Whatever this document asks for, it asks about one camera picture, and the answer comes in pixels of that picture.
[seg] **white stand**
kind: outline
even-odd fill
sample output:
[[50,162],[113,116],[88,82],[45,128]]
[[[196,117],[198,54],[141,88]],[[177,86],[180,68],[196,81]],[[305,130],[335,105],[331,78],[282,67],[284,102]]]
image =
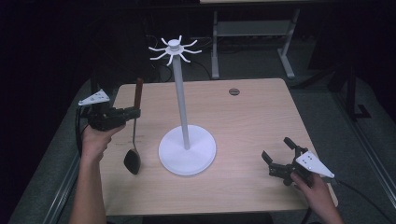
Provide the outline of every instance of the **white stand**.
[[181,126],[167,133],[160,143],[160,160],[163,166],[177,175],[196,175],[215,159],[216,142],[207,130],[189,125],[191,146],[183,147]]
[[159,146],[160,160],[163,166],[176,175],[196,175],[205,170],[213,162],[216,156],[216,142],[213,136],[205,129],[188,125],[186,104],[184,101],[183,77],[181,74],[180,58],[188,61],[182,53],[199,53],[201,51],[190,51],[184,49],[195,44],[181,46],[181,36],[179,40],[173,39],[166,43],[166,49],[153,49],[155,51],[165,50],[165,53],[151,60],[158,60],[169,54],[169,63],[172,63],[177,87],[177,101],[180,113],[181,126],[176,127],[167,133]]

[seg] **table leg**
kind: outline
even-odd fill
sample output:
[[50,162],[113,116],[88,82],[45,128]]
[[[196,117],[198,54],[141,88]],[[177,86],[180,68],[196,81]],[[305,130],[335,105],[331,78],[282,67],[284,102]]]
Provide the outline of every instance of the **table leg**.
[[213,14],[212,79],[219,79],[218,61],[218,12]]
[[289,45],[293,37],[294,29],[296,27],[299,14],[300,14],[300,9],[299,8],[295,9],[293,13],[293,18],[289,24],[289,28],[286,34],[286,43],[282,49],[277,50],[280,60],[283,64],[283,67],[285,68],[286,75],[288,76],[289,79],[294,79],[295,75],[293,73],[293,70],[291,69],[291,65],[289,63],[289,59],[286,54],[288,53]]

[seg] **table top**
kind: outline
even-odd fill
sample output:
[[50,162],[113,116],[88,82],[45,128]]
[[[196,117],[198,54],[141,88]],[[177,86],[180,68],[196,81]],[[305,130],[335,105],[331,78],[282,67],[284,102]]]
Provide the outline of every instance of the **table top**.
[[[232,96],[229,89],[240,94]],[[291,163],[294,151],[283,142],[316,153],[303,121],[280,78],[185,82],[189,124],[205,128],[215,138],[213,163],[198,175],[180,176],[159,159],[163,136],[180,126],[175,83],[143,86],[137,120],[136,148],[141,157],[138,175],[123,159],[133,148],[134,121],[116,133],[101,161],[106,214],[172,215],[305,209],[292,187],[269,176],[261,157],[265,150],[279,164]],[[120,87],[114,106],[134,104],[134,85]],[[332,192],[333,200],[337,199]]]

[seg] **gray carpet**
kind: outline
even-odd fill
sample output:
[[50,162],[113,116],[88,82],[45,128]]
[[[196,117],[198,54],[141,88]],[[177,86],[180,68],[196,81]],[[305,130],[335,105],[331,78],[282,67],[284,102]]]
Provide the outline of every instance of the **gray carpet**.
[[[288,85],[295,85],[317,72],[306,69],[315,40],[294,40],[288,55],[296,78],[288,80],[276,53],[281,43],[281,39],[260,39],[250,41],[248,45],[244,43],[238,46],[239,49],[224,50],[219,55],[220,79],[281,77]],[[204,46],[205,41],[200,41],[199,44]],[[206,70],[211,71],[210,52],[206,50],[201,54],[190,56],[189,59],[192,60],[191,64],[183,63],[185,81],[209,80]],[[160,71],[161,78],[156,81],[168,79],[169,70],[161,67]],[[328,92],[325,88],[328,81],[329,77],[325,77],[305,90],[291,91],[318,155],[337,178],[361,191],[392,220],[396,220],[395,207],[354,133],[353,123],[351,124],[340,106],[339,96],[343,99],[345,95],[343,92],[337,95]],[[77,101],[89,92],[88,83],[81,87],[10,223],[42,223],[45,220],[76,154],[74,114]],[[364,104],[373,116],[371,119],[360,119],[358,124],[393,176],[393,181],[396,181],[394,178],[396,167],[393,163],[396,153],[396,126],[378,104],[369,86],[360,80],[357,102]],[[387,223],[381,214],[352,190],[339,184],[333,188],[339,200],[338,209],[346,223]],[[46,220],[57,220],[59,217],[58,223],[67,223],[73,196],[72,190],[62,213]],[[275,224],[300,223],[304,211],[278,212],[271,215]],[[141,223],[142,217],[109,217],[108,220],[114,223],[137,224]],[[312,215],[309,221],[319,220]]]

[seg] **human hand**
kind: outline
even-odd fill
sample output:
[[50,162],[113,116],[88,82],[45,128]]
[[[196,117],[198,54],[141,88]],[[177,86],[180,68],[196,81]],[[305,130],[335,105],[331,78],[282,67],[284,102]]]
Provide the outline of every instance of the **human hand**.
[[118,128],[106,132],[98,131],[88,125],[82,133],[82,161],[97,161],[103,158],[103,152],[107,144],[111,141],[111,136],[125,127],[122,125]]
[[329,187],[318,174],[313,173],[310,176],[312,188],[309,188],[304,180],[296,173],[291,173],[290,177],[296,184],[296,188],[304,194],[312,210],[321,217],[325,223],[344,223],[332,201]]

